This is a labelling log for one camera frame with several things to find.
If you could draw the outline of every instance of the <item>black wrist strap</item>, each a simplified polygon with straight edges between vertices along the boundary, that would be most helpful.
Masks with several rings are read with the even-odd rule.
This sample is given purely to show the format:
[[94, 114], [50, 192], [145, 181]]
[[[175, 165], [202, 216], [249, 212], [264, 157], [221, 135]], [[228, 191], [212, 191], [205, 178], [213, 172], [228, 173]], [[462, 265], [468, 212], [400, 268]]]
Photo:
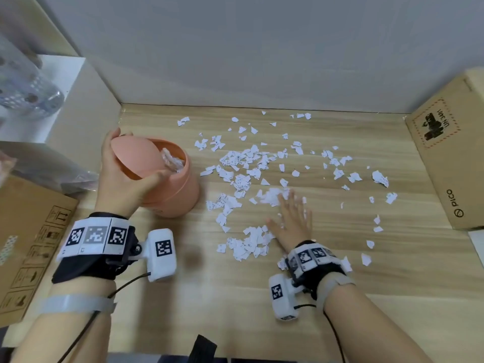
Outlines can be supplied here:
[[[304, 240], [300, 244], [298, 244], [295, 248], [298, 248], [302, 246], [303, 244], [315, 244], [313, 240]], [[329, 263], [326, 265], [318, 265], [316, 268], [313, 268], [309, 271], [306, 271], [302, 277], [296, 278], [294, 273], [291, 271], [291, 268], [289, 266], [289, 262], [286, 259], [286, 264], [287, 267], [289, 268], [289, 272], [291, 274], [291, 277], [293, 279], [294, 286], [297, 287], [299, 285], [304, 285], [308, 292], [311, 295], [311, 298], [314, 300], [318, 299], [318, 285], [319, 282], [329, 273], [341, 273], [343, 275], [346, 275], [346, 273], [343, 271], [342, 267], [340, 265], [334, 264], [334, 263]]]
[[[92, 213], [89, 218], [119, 218], [123, 216], [97, 211]], [[134, 234], [135, 228], [129, 227], [126, 252], [138, 244], [138, 239]], [[134, 261], [127, 261], [126, 255], [77, 255], [63, 258], [54, 275], [52, 283], [62, 283], [79, 276], [91, 276], [100, 279], [114, 280], [116, 276], [126, 270]]]

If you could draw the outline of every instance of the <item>white wall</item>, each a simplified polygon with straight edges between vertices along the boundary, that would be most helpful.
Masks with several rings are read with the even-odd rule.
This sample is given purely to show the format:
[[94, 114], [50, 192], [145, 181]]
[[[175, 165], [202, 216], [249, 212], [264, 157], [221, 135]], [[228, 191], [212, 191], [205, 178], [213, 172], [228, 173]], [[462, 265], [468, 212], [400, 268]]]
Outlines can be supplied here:
[[39, 0], [123, 103], [410, 112], [484, 65], [483, 0]]

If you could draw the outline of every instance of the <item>wood grain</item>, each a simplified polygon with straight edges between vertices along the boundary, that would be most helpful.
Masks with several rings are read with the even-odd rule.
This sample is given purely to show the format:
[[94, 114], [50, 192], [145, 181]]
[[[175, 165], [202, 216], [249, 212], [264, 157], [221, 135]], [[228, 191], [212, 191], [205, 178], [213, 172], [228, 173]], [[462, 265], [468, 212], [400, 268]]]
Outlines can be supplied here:
[[[305, 120], [291, 119], [293, 113], [125, 104], [120, 124], [136, 135], [178, 143], [187, 149], [198, 172], [217, 164], [227, 150], [242, 151], [261, 141], [268, 143], [264, 149], [270, 152], [286, 147], [289, 157], [270, 164], [262, 177], [274, 187], [284, 177], [307, 197], [314, 211], [314, 237], [338, 256], [348, 256], [359, 287], [436, 362], [481, 361], [484, 270], [467, 234], [451, 229], [401, 115], [312, 111], [312, 119]], [[177, 127], [177, 119], [184, 116], [190, 116], [190, 121]], [[232, 122], [233, 116], [239, 122]], [[258, 134], [250, 133], [249, 123]], [[239, 140], [239, 126], [249, 129], [245, 142]], [[221, 134], [226, 150], [199, 152], [194, 142], [201, 139], [200, 132], [208, 139]], [[282, 138], [284, 133], [289, 140]], [[290, 148], [294, 140], [303, 144], [304, 156]], [[325, 159], [320, 153], [332, 146], [339, 146], [333, 150], [335, 156], [353, 157], [344, 171], [347, 175], [358, 172], [363, 181], [334, 180], [334, 167], [323, 169]], [[279, 163], [285, 164], [286, 173], [279, 172]], [[293, 168], [300, 171], [300, 177], [290, 175]], [[388, 189], [372, 181], [373, 170], [388, 176]], [[186, 216], [166, 220], [140, 209], [132, 217], [140, 239], [155, 228], [173, 230], [178, 269], [171, 279], [152, 284], [140, 280], [117, 296], [109, 350], [188, 355], [197, 334], [202, 334], [218, 345], [217, 356], [339, 360], [335, 339], [322, 316], [306, 309], [294, 323], [279, 323], [273, 317], [267, 283], [279, 272], [276, 262], [282, 255], [275, 241], [268, 256], [251, 256], [243, 262], [230, 253], [215, 252], [227, 236], [242, 238], [245, 227], [277, 217], [277, 208], [248, 201], [267, 186], [252, 181], [243, 207], [228, 217], [231, 230], [226, 235], [215, 223], [218, 212], [208, 212], [204, 202], [215, 200], [221, 192], [233, 193], [234, 188], [216, 174], [201, 177], [200, 182], [200, 201]], [[344, 184], [351, 190], [343, 190]], [[392, 205], [384, 202], [389, 191], [398, 194]], [[374, 204], [369, 196], [375, 197]], [[95, 193], [85, 195], [76, 219], [86, 217], [94, 201]], [[377, 214], [384, 228], [381, 233], [373, 232]], [[367, 239], [375, 241], [373, 250], [367, 248]], [[369, 267], [361, 264], [361, 252], [372, 256]], [[130, 266], [118, 278], [118, 285], [145, 272], [145, 267], [142, 262]], [[54, 269], [51, 265], [24, 322], [9, 329], [5, 346], [21, 341]]]

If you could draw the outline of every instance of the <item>right hand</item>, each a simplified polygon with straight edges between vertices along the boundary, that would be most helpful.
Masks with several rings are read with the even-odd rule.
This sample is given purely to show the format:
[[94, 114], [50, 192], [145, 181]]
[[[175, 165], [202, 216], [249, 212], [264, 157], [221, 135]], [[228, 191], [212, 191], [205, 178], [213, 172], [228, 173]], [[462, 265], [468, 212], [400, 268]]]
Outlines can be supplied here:
[[282, 221], [284, 228], [274, 220], [268, 218], [266, 225], [269, 231], [275, 235], [287, 253], [292, 251], [298, 244], [304, 240], [311, 239], [313, 231], [313, 213], [306, 210], [304, 217], [304, 204], [302, 198], [294, 199], [294, 190], [289, 191], [289, 197], [286, 201], [282, 194], [277, 196], [281, 204]]

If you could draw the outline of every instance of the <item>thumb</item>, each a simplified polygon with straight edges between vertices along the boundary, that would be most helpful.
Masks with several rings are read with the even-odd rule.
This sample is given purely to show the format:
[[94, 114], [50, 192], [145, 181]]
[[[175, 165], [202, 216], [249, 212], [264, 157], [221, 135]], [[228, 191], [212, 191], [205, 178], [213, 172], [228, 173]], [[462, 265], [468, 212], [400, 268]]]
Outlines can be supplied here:
[[136, 191], [141, 196], [144, 196], [171, 175], [172, 172], [167, 169], [157, 171], [148, 177], [136, 181]]
[[281, 234], [281, 231], [282, 231], [281, 226], [270, 218], [266, 219], [266, 225], [269, 228], [269, 231], [272, 234], [274, 234], [277, 239], [279, 239], [279, 235]]

